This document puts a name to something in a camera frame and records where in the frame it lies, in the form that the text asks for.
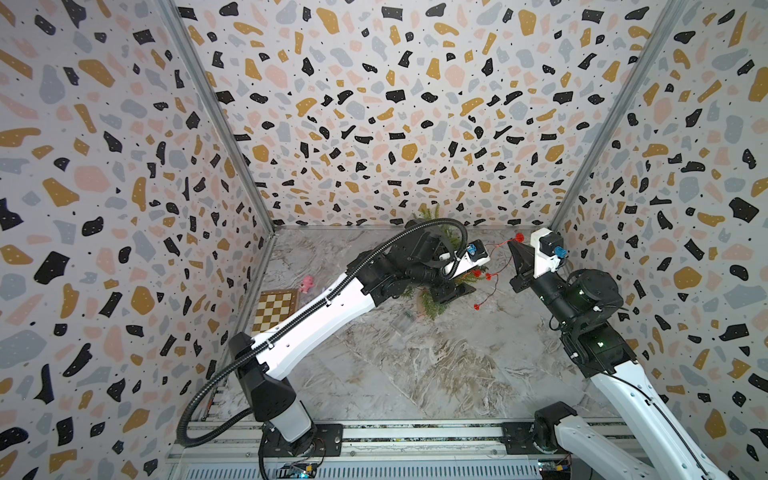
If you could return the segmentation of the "small green christmas tree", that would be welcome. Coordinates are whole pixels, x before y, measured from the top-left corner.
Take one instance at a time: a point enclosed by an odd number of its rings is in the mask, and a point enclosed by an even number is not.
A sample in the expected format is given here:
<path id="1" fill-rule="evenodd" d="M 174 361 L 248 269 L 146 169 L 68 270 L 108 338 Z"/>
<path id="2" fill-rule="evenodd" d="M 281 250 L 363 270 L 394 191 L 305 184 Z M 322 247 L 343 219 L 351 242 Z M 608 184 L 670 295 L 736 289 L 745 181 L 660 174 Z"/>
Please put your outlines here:
<path id="1" fill-rule="evenodd" d="M 435 320 L 450 302 L 475 291 L 473 283 L 488 276 L 488 252 L 481 240 L 469 242 L 465 227 L 445 222 L 422 231 L 418 251 L 429 252 L 424 268 L 413 267 L 412 285 L 404 295 L 419 291 L 422 315 Z"/>

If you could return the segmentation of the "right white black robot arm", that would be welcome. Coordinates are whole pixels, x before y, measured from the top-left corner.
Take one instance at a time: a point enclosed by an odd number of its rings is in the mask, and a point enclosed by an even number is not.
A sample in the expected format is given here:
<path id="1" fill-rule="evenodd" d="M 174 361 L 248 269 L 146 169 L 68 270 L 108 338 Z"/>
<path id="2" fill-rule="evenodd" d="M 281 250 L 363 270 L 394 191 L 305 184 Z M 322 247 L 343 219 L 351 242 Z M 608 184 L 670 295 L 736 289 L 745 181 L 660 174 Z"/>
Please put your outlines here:
<path id="1" fill-rule="evenodd" d="M 509 242 L 516 274 L 510 284 L 531 289 L 555 321 L 565 352 L 620 414 L 645 458 L 637 459 L 598 433 L 575 409 L 556 402 L 535 413 L 532 433 L 542 452 L 562 449 L 605 479 L 724 479 L 724 473 L 662 401 L 628 342 L 610 325 L 623 306 L 614 278 L 580 269 L 562 278 L 567 252 L 546 228 L 529 242 Z"/>

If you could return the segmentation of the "red string lights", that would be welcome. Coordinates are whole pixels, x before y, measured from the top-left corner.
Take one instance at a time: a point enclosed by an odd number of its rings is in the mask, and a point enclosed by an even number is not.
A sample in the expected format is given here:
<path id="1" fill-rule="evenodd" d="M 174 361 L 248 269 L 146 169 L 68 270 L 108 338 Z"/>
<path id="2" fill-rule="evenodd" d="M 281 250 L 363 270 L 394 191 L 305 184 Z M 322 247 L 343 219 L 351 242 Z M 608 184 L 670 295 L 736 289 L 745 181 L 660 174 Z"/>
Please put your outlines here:
<path id="1" fill-rule="evenodd" d="M 525 240 L 525 235 L 523 233 L 516 233 L 510 239 L 496 244 L 492 248 L 491 253 L 489 254 L 489 257 L 492 258 L 493 255 L 496 253 L 496 251 L 498 249 L 500 249 L 501 247 L 511 246 L 513 243 L 521 243 L 524 240 Z M 484 297 L 483 300 L 481 300 L 478 303 L 475 303 L 473 305 L 473 309 L 475 311 L 479 311 L 483 307 L 483 305 L 496 294 L 496 292 L 498 291 L 498 286 L 499 286 L 499 282 L 500 282 L 500 274 L 511 264 L 511 262 L 512 262 L 512 257 L 509 257 L 507 262 L 500 269 L 498 269 L 497 271 L 484 272 L 485 279 L 487 281 L 490 281 L 490 282 L 493 283 L 493 289 L 492 289 L 492 291 L 490 293 L 488 293 Z"/>

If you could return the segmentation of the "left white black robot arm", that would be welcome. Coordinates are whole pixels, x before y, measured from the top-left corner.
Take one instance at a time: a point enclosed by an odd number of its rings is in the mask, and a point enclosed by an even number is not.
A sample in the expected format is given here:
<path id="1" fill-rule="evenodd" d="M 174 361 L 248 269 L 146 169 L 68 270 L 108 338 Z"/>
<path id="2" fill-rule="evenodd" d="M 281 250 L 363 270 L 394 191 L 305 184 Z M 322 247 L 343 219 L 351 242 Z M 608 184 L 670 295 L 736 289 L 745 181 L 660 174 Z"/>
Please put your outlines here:
<path id="1" fill-rule="evenodd" d="M 468 240 L 464 228 L 458 245 L 452 245 L 443 231 L 446 225 L 410 222 L 404 232 L 358 255 L 326 290 L 286 320 L 230 341 L 247 413 L 266 427 L 267 443 L 291 456 L 314 449 L 317 426 L 288 375 L 328 337 L 412 286 L 425 288 L 439 305 L 473 292 L 460 278 L 479 271 L 489 254 L 481 241 Z"/>

